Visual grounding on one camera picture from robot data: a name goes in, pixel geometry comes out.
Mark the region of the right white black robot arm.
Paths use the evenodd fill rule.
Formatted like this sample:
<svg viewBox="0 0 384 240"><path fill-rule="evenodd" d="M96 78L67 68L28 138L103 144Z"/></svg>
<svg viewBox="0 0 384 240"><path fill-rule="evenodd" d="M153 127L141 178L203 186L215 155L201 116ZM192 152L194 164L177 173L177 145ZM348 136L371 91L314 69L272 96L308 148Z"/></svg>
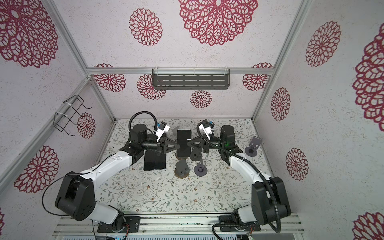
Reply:
<svg viewBox="0 0 384 240"><path fill-rule="evenodd" d="M213 235L220 240L217 229L254 232L265 225L269 225L275 233L281 233L282 219L292 213L283 180L262 173L247 159L236 144L233 126L222 126L218 138L214 135L214 123L211 121L201 121L196 129L198 137L190 140L188 145L205 153L216 149L222 160L251 186L252 192L249 205L235 209L230 216L219 217L220 223L212 226Z"/></svg>

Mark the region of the tall black phone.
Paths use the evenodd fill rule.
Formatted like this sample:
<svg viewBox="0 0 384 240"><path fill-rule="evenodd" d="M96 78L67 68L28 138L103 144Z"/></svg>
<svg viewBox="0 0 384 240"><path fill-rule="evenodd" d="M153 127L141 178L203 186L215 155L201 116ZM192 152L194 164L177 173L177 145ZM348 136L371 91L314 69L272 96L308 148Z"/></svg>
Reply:
<svg viewBox="0 0 384 240"><path fill-rule="evenodd" d="M155 170L156 153L154 151L146 151L144 157L144 171Z"/></svg>

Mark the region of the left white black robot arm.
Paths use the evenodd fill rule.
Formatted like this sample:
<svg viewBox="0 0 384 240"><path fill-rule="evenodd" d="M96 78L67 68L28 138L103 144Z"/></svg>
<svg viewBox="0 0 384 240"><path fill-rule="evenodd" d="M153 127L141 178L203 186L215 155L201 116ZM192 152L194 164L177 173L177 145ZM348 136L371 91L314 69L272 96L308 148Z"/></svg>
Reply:
<svg viewBox="0 0 384 240"><path fill-rule="evenodd" d="M61 186L55 207L62 217L76 221L91 220L107 226L112 232L128 232L125 214L95 197L97 188L118 172L131 167L141 157L163 161L166 154L178 150L180 145L167 137L170 127L158 122L151 112L140 111L129 120L129 138L118 152L98 165L80 173L69 172L60 178Z"/></svg>

